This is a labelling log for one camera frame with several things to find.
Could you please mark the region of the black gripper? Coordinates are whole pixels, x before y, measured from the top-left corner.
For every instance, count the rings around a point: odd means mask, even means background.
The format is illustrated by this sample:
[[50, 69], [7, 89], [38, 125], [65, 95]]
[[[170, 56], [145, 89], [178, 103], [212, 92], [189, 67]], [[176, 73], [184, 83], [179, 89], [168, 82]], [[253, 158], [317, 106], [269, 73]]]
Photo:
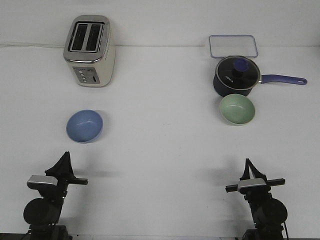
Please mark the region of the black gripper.
[[71, 165], [70, 152], [66, 151], [58, 162], [44, 171], [43, 181], [40, 183], [39, 193], [49, 200], [61, 200], [67, 196], [67, 189], [72, 185], [87, 185], [87, 178], [77, 178]]
[[[260, 195], [260, 194], [265, 195], [271, 190], [271, 187], [281, 186], [281, 185], [285, 184], [285, 179], [284, 178], [277, 178], [277, 179], [267, 180], [267, 176], [265, 174], [261, 173], [253, 165], [253, 163], [250, 161], [249, 158], [246, 158], [245, 159], [244, 172], [243, 172], [242, 177], [239, 178], [239, 180], [240, 181], [250, 180], [251, 179], [250, 173], [252, 173], [252, 176], [255, 179], [257, 179], [257, 178], [263, 179], [266, 182], [267, 186], [265, 186], [265, 187], [257, 187], [256, 189], [254, 189], [252, 191], [248, 191], [246, 194], [242, 194], [242, 195], [244, 195], [244, 198], [246, 200], [248, 199], [249, 196], [257, 196], [257, 195]], [[238, 192], [238, 183], [237, 184], [232, 184], [232, 185], [227, 185], [225, 187], [226, 192], [227, 193]]]

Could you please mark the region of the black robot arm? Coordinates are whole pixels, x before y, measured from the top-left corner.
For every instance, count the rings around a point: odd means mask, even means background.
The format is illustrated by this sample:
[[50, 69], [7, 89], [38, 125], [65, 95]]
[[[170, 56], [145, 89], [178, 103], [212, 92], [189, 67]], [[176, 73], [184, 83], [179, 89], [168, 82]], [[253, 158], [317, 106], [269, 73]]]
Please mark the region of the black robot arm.
[[289, 239], [286, 220], [288, 210], [278, 199], [273, 198], [271, 188], [284, 185], [284, 178], [268, 179], [250, 161], [245, 159], [245, 167], [239, 182], [225, 187], [226, 192], [238, 192], [248, 202], [253, 229], [247, 229], [243, 240], [283, 240], [283, 231]]
[[67, 227], [58, 224], [64, 200], [70, 184], [85, 186], [88, 179], [75, 177], [68, 151], [44, 173], [32, 175], [26, 183], [29, 189], [40, 194], [23, 211], [23, 218], [29, 224], [27, 234], [31, 240], [71, 240]]

